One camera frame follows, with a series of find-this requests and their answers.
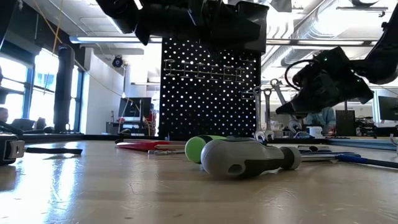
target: wrench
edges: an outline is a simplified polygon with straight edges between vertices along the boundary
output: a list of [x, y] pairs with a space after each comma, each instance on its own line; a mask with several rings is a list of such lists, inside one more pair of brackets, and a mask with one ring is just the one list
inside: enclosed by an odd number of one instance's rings
[[[273, 79], [271, 80], [271, 86], [273, 87], [273, 89], [276, 91], [276, 94], [279, 97], [280, 102], [282, 103], [282, 105], [286, 104], [286, 100], [280, 90], [280, 84], [282, 84], [282, 82], [278, 79]], [[289, 125], [288, 128], [291, 132], [296, 133], [296, 128], [301, 129], [301, 124], [300, 122], [297, 120], [297, 118], [293, 115], [289, 115]]]
[[269, 103], [269, 96], [271, 96], [272, 89], [266, 88], [262, 91], [264, 93], [264, 96], [266, 97], [266, 124], [267, 128], [264, 133], [266, 136], [266, 139], [268, 141], [268, 136], [271, 136], [272, 140], [274, 140], [274, 132], [271, 130], [271, 106]]
[[262, 141], [266, 140], [266, 135], [261, 128], [261, 89], [259, 86], [253, 89], [254, 101], [256, 102], [256, 132], [254, 133], [254, 138], [258, 141], [259, 137]]

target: black pegboard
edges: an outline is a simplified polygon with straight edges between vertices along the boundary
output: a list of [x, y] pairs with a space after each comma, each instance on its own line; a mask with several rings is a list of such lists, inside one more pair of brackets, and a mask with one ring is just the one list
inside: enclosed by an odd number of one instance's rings
[[242, 93], [260, 85], [260, 80], [260, 53], [210, 54], [196, 42], [163, 39], [159, 136], [252, 137], [256, 106]]

